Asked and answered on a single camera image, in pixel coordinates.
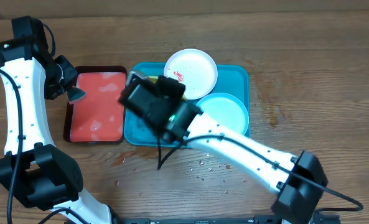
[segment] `food residue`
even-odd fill
[[[177,79],[179,80],[179,82],[182,82],[184,80],[183,74],[181,74],[179,71],[176,71],[173,74],[177,77]]]

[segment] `red marking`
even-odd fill
[[[176,71],[173,74],[175,74],[177,76],[177,78],[179,79],[179,82],[183,81],[184,76],[180,72]]]

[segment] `light blue plate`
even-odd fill
[[[164,73],[164,62],[142,62],[134,66],[133,70],[139,70],[147,76],[158,76]],[[218,78],[212,93],[228,93],[238,98],[247,110],[250,111],[249,100],[249,76],[248,73],[237,65],[217,65]],[[123,126],[123,135],[126,140],[137,146],[156,146],[156,138],[152,132],[146,127],[143,120],[139,119],[131,111],[125,111],[125,120]],[[251,137],[250,126],[244,134]],[[161,141],[164,147],[174,147],[177,143],[168,144]]]
[[[245,134],[249,126],[249,114],[244,104],[228,93],[212,93],[198,101],[197,106],[222,126],[239,134]]]

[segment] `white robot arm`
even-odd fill
[[[83,188],[78,164],[55,147],[50,135],[45,99],[52,100],[65,91],[69,95],[71,81],[77,72],[62,55],[55,60],[49,55],[41,21],[22,17],[13,19],[12,26],[15,39],[0,43],[0,70],[4,71],[0,74],[6,92],[8,126],[5,157],[0,159],[0,183],[9,190],[12,168],[19,159],[13,195],[24,206],[51,211],[69,208],[69,212],[61,214],[74,223],[82,223],[74,213],[86,223],[119,223],[109,206],[97,201]],[[10,80],[18,87],[21,97],[23,144],[20,158],[17,157],[20,121]],[[27,172],[33,163],[37,163],[39,169]]]
[[[287,170],[292,170],[294,167],[293,160],[294,158],[296,159],[296,157],[291,153],[277,151],[243,135],[237,134],[224,126],[218,125],[218,123],[206,113],[199,114],[194,118],[188,128],[188,132],[190,133],[188,136],[189,139],[208,134],[220,135],[224,133],[225,137],[234,139],[248,146],[255,152],[261,154],[270,161],[276,162]],[[241,170],[252,175],[256,180],[259,180],[272,194],[280,193],[280,183],[285,183],[289,177],[289,174],[275,169],[271,164],[258,158],[252,152],[232,142],[221,141],[219,139],[199,139],[190,142],[189,146],[229,159]]]

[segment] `white plate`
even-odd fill
[[[228,93],[212,93],[200,101],[197,106],[224,127],[239,134],[245,134],[249,126],[249,113],[245,105]]]
[[[164,76],[185,85],[184,96],[195,100],[211,92],[217,81],[217,67],[213,59],[197,49],[176,52],[166,62]]]

